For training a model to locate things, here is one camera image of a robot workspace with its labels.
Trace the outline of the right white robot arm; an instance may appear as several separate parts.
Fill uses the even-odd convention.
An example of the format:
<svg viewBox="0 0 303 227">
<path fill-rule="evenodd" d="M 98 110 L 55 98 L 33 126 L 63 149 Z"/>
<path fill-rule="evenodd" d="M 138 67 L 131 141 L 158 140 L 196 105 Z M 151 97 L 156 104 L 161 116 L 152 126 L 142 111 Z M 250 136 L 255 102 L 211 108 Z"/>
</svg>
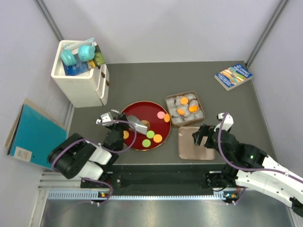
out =
<svg viewBox="0 0 303 227">
<path fill-rule="evenodd" d="M 239 142 L 230 133 L 234 124 L 229 113 L 217 115 L 216 126 L 202 124 L 192 134 L 196 146 L 216 150 L 225 161 L 217 180 L 221 187 L 253 189 L 272 197 L 303 215 L 303 179 L 276 162 L 269 154 Z"/>
</svg>

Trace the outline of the orange fish-shaped cookie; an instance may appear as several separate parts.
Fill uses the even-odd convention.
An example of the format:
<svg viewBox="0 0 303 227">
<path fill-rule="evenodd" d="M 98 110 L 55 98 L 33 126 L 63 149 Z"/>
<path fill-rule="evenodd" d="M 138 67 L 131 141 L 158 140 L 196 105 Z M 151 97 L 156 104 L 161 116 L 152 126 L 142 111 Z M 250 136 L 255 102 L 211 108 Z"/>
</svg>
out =
<svg viewBox="0 0 303 227">
<path fill-rule="evenodd" d="M 190 106 L 189 107 L 189 111 L 191 112 L 191 113 L 194 113 L 194 112 L 196 112 L 196 111 L 198 111 L 199 110 L 199 106 L 197 106 L 197 105 L 193 105 L 193 106 Z"/>
</svg>

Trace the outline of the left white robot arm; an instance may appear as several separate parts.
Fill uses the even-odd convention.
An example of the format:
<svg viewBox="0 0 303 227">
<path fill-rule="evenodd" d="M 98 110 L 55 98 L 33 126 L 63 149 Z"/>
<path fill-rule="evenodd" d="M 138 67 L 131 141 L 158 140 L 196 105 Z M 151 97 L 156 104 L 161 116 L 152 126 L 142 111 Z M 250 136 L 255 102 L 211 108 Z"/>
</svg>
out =
<svg viewBox="0 0 303 227">
<path fill-rule="evenodd" d="M 50 152 L 47 161 L 53 171 L 61 173 L 66 179 L 90 178 L 100 188 L 107 183 L 107 175 L 104 173 L 106 168 L 135 142 L 136 137 L 125 148 L 124 132 L 132 129 L 136 136 L 137 130 L 135 122 L 117 110 L 102 114 L 96 124 L 109 129 L 102 143 L 90 141 L 74 133 Z"/>
</svg>

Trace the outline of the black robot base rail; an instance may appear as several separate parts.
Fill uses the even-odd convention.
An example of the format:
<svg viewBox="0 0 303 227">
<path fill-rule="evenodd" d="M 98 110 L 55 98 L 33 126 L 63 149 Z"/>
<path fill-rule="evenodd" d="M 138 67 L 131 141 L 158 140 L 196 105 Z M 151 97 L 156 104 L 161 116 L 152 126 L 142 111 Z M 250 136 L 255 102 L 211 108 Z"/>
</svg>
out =
<svg viewBox="0 0 303 227">
<path fill-rule="evenodd" d="M 194 189 L 236 187 L 233 178 L 225 175 L 223 165 L 167 164 L 167 165 L 113 165 L 98 178 L 110 184 L 115 192 L 143 191 L 169 187 L 191 186 Z"/>
</svg>

